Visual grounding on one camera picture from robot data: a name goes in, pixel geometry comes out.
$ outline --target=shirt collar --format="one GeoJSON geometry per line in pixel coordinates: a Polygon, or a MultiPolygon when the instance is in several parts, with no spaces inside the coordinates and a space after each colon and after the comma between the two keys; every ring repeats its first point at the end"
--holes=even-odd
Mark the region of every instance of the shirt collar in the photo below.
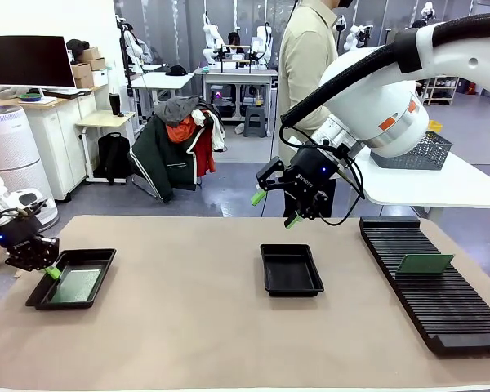
{"type": "Polygon", "coordinates": [[[325,21],[327,26],[331,28],[337,20],[337,16],[330,8],[328,8],[321,0],[302,0],[302,6],[312,8],[325,21]]]}

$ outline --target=black slotted rack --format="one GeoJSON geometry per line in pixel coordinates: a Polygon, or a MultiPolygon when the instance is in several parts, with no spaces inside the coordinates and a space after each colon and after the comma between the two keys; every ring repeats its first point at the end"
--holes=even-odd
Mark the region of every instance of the black slotted rack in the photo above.
{"type": "Polygon", "coordinates": [[[416,218],[361,218],[361,235],[429,349],[437,355],[490,354],[490,307],[457,269],[398,274],[407,254],[439,254],[416,218]]]}

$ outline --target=green jacket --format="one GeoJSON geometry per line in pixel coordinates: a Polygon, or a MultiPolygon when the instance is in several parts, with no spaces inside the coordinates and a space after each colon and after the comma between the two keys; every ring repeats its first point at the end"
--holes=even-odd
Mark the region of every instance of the green jacket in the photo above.
{"type": "Polygon", "coordinates": [[[172,199],[173,188],[196,189],[193,147],[202,130],[199,128],[182,143],[172,143],[165,123],[158,116],[153,116],[131,147],[128,157],[135,173],[145,178],[165,203],[172,199]]]}

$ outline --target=small side table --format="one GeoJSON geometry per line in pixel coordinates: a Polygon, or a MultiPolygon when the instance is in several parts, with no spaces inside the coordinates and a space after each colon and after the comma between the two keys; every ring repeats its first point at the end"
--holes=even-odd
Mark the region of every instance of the small side table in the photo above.
{"type": "MultiPolygon", "coordinates": [[[[82,129],[82,143],[83,150],[85,154],[85,168],[87,172],[86,182],[109,182],[106,178],[94,177],[92,172],[91,157],[89,156],[89,149],[87,148],[87,129],[89,128],[118,128],[125,125],[125,132],[127,133],[127,139],[129,144],[134,144],[134,132],[130,127],[129,120],[135,115],[135,112],[124,113],[123,117],[114,116],[110,110],[98,110],[86,116],[76,123],[78,127],[83,127],[82,129]]],[[[124,178],[115,178],[114,182],[117,184],[125,184],[124,178]]]]}

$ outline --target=beige shirt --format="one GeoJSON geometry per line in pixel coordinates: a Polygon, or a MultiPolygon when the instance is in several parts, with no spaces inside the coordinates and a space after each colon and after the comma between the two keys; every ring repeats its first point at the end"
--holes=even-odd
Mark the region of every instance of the beige shirt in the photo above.
{"type": "MultiPolygon", "coordinates": [[[[281,42],[278,86],[278,121],[291,107],[306,98],[319,86],[325,69],[337,59],[336,42],[332,26],[336,15],[321,0],[302,0],[288,22],[281,42]]],[[[301,120],[296,127],[311,135],[325,122],[330,112],[321,107],[301,120]]],[[[288,140],[296,136],[306,141],[292,129],[283,131],[288,140]]],[[[288,165],[294,151],[279,143],[279,156],[288,165]]]]}

